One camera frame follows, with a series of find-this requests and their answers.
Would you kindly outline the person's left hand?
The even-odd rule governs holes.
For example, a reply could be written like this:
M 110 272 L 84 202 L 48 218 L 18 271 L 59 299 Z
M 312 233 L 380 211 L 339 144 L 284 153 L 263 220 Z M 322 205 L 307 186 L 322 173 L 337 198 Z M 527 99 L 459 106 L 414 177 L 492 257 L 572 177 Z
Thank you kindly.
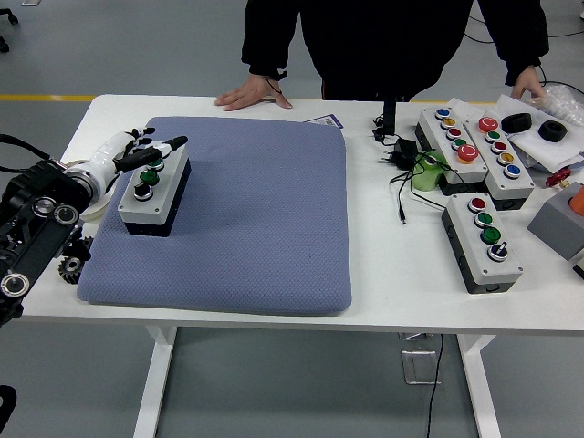
M 532 98 L 542 98 L 546 92 L 539 82 L 536 67 L 533 65 L 525 68 L 517 77 L 510 97 L 513 99 L 522 99 L 526 92 L 530 93 Z

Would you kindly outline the person's right hand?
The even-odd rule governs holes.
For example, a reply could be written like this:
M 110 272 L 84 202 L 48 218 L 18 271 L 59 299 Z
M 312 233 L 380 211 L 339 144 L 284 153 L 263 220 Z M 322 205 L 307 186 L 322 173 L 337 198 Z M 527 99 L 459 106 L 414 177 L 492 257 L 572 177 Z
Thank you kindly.
M 286 110 L 293 108 L 284 96 L 278 81 L 254 74 L 250 74 L 240 87 L 217 97 L 214 105 L 225 111 L 234 111 L 251 107 L 265 99 Z

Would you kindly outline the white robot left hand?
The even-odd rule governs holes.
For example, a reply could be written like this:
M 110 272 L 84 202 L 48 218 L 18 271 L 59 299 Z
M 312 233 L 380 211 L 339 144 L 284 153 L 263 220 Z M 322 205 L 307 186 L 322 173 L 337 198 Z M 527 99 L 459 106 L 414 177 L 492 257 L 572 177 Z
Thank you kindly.
M 152 127 L 119 132 L 94 153 L 82 175 L 91 178 L 96 193 L 105 194 L 121 173 L 167 158 L 188 141 L 186 136 L 154 141 L 150 138 L 154 132 Z

